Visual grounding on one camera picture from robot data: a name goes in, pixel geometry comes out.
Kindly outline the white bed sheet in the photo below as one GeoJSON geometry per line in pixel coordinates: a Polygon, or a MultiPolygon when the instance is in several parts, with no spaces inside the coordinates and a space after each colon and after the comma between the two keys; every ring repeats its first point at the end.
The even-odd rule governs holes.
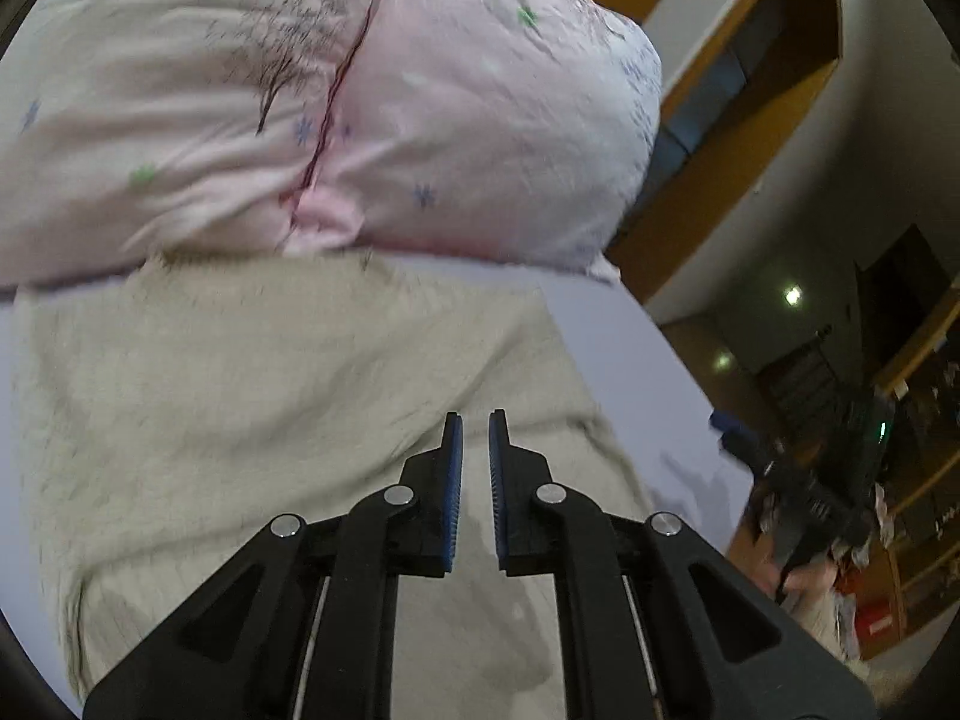
{"type": "MultiPolygon", "coordinates": [[[[602,283],[520,266],[468,260],[386,255],[384,262],[419,277],[485,286],[537,288],[562,333],[568,353],[599,408],[630,455],[641,483],[659,509],[697,527],[718,550],[734,538],[745,502],[747,473],[721,457],[708,426],[708,398],[674,348],[621,284],[602,283]]],[[[39,564],[31,552],[26,504],[14,450],[13,299],[2,299],[2,613],[11,633],[57,700],[70,713],[80,702],[39,592],[39,564]]]]}

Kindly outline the cluttered wooden shelf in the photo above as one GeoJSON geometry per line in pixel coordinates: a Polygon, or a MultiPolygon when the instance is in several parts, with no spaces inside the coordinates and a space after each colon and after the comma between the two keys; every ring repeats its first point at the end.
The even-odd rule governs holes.
{"type": "Polygon", "coordinates": [[[862,658],[921,632],[958,601],[958,289],[947,289],[869,380],[893,400],[878,475],[887,533],[843,575],[862,658]]]}

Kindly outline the beige knitted garment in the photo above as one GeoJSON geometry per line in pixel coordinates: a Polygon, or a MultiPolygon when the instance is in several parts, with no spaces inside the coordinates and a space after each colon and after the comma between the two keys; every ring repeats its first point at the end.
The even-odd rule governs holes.
{"type": "Polygon", "coordinates": [[[558,718],[553,589],[494,561],[488,418],[606,511],[649,499],[544,298],[370,255],[151,262],[13,304],[39,592],[78,697],[278,514],[343,514],[464,421],[454,571],[400,590],[400,718],[558,718]]]}

